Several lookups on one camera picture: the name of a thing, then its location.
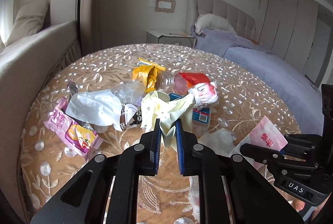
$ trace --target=sofa armrest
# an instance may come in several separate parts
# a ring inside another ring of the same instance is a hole
[[[0,53],[0,186],[23,220],[25,204],[21,202],[17,178],[24,122],[45,83],[80,56],[75,22],[24,37]]]

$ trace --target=nightstand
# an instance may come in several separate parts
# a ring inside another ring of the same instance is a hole
[[[193,47],[195,38],[188,33],[173,29],[153,29],[147,30],[146,43],[161,43],[167,45],[177,45]]]

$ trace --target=bed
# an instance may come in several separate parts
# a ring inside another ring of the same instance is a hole
[[[237,35],[205,29],[199,36],[191,31],[199,15],[208,13],[227,19]],[[196,49],[228,59],[270,86],[287,104],[302,133],[322,135],[320,91],[292,66],[250,41],[256,33],[251,16],[222,0],[187,0],[185,30],[196,37]]]

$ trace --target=trash pile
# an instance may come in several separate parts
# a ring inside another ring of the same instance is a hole
[[[174,149],[171,125],[178,118],[185,131],[192,132],[196,124],[207,132],[211,106],[219,100],[215,81],[203,73],[172,73],[141,58],[132,78],[117,88],[95,92],[79,92],[70,80],[68,96],[49,111],[45,126],[85,160],[90,160],[103,142],[94,126],[113,125],[118,131],[141,127],[149,132],[160,119],[163,144]]]

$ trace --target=candy wrapper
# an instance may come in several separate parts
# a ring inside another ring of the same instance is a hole
[[[179,72],[175,75],[181,76],[184,80],[186,80],[187,87],[191,88],[192,86],[199,84],[199,83],[210,83],[209,78],[203,73],[183,73]]]
[[[287,140],[280,133],[280,131],[274,126],[274,124],[264,116],[262,120],[257,124],[254,129],[248,134],[229,154],[231,157],[233,154],[241,154],[240,147],[243,144],[252,144],[276,151],[281,151],[287,144]],[[253,167],[259,169],[263,164],[255,162],[251,158],[247,158]]]
[[[60,102],[53,110],[48,121],[44,122],[46,128],[54,131],[67,147],[89,160],[93,157],[94,149],[98,149],[103,139],[97,132],[80,126],[63,110],[67,107],[66,97],[61,98]]]

